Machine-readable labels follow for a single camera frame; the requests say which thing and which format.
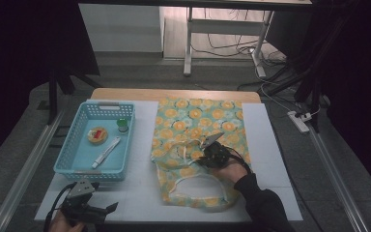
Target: blue plastic basket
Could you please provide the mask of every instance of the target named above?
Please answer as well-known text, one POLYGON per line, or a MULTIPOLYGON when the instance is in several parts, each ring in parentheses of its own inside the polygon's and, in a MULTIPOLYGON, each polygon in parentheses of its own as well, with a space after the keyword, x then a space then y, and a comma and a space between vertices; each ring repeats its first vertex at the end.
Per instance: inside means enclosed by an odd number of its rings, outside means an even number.
POLYGON ((56 173, 63 174, 70 181, 86 178, 93 182, 119 182, 126 177, 126 167, 130 142, 134 131, 134 104, 129 102, 84 102, 74 116, 71 129, 53 167, 56 173), (116 121, 128 120, 128 133, 118 131, 116 121), (107 139, 100 145, 91 143, 87 134, 90 129, 103 127, 107 139), (120 143, 96 169, 93 162, 116 137, 120 143))

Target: white pen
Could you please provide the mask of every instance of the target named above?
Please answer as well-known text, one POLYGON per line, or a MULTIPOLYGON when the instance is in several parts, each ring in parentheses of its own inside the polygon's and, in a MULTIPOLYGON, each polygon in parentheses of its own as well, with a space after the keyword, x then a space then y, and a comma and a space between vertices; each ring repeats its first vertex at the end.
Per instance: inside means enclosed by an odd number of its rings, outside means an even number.
POLYGON ((116 137, 111 141, 110 145, 102 152, 98 158, 95 160, 95 162, 92 164, 92 167, 95 169, 101 164, 104 159, 113 151, 113 149, 116 147, 116 145, 120 142, 120 137, 116 137))

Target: metal rail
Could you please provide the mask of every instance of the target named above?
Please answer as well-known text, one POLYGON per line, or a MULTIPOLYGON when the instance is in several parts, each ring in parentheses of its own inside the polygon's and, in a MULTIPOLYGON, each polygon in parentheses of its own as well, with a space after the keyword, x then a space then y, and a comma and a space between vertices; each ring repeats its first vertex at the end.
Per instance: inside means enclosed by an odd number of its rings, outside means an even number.
POLYGON ((17 175, 14 184, 12 185, 10 191, 8 192, 4 202, 0 208, 0 231, 5 231, 8 227, 9 222, 14 215, 14 211, 17 208, 17 205, 20 202, 23 194, 29 186, 29 183, 35 174, 35 171, 41 162, 44 152, 46 151, 47 146, 49 145, 50 139, 53 134, 56 132, 57 127, 59 126, 60 121, 62 120, 65 111, 69 108, 71 97, 65 96, 60 99, 61 104, 59 113, 56 115, 53 123, 51 125, 46 125, 43 129, 41 136, 31 154, 29 155, 28 160, 23 165, 20 173, 17 175))
POLYGON ((321 158, 322 164, 324 165, 325 170, 328 173, 330 181, 332 182, 332 185, 336 190, 336 194, 344 205, 345 212, 348 215, 351 225, 357 232, 369 231, 366 223, 364 222, 362 214, 360 213, 360 210, 358 209, 354 198, 351 196, 348 188, 342 180, 342 177, 338 169, 336 168, 336 165, 321 135, 315 132, 312 127, 310 127, 310 136, 321 158))

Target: small green cup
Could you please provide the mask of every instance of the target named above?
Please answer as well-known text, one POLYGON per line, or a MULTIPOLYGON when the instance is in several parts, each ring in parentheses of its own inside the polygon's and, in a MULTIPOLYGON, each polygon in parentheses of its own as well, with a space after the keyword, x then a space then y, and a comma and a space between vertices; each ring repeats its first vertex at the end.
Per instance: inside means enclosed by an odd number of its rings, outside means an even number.
POLYGON ((128 133, 128 120, 127 119, 125 118, 118 119, 116 124, 119 130, 119 133, 128 133))

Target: yellow floral pattern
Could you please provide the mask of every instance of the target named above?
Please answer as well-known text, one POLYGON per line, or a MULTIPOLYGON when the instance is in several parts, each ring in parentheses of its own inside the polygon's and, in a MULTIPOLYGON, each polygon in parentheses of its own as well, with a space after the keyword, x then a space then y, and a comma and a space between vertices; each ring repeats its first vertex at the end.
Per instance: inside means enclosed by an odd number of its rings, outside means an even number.
POLYGON ((194 160, 204 156, 200 148, 206 136, 224 132, 218 142, 235 149, 249 162, 240 101, 167 98, 159 101, 152 145, 152 161, 163 201, 194 208, 233 204, 239 197, 234 184, 194 160), (211 175, 222 184, 222 196, 191 197, 174 194, 176 183, 185 178, 211 175))

